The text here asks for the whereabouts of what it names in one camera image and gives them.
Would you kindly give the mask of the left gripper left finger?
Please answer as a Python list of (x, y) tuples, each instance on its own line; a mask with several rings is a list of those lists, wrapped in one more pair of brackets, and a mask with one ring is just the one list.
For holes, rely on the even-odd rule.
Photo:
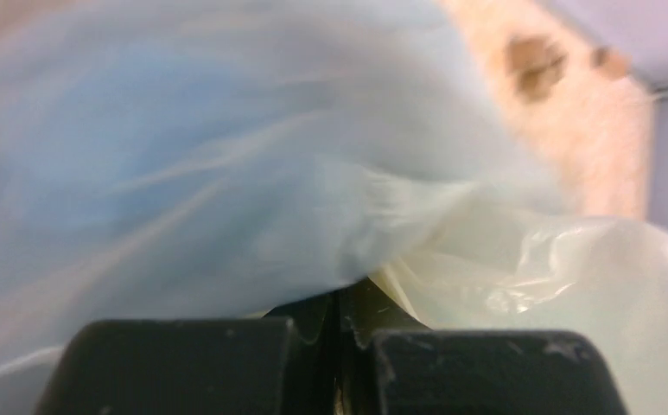
[(39, 414), (329, 414), (334, 301), (245, 319), (105, 320), (68, 344)]

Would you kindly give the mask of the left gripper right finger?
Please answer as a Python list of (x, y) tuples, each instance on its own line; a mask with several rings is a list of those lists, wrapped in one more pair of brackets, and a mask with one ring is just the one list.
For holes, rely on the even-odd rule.
[(337, 294), (349, 414), (623, 414), (601, 354), (573, 332), (433, 330), (363, 280)]

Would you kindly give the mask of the clear yellow-trimmed trash bag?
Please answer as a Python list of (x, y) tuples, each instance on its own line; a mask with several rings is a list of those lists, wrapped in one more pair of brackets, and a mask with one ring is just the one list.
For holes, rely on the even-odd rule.
[(569, 216), (431, 1), (28, 2), (0, 29), (0, 414), (91, 322), (370, 274), (433, 329), (567, 329), (668, 414), (668, 233)]

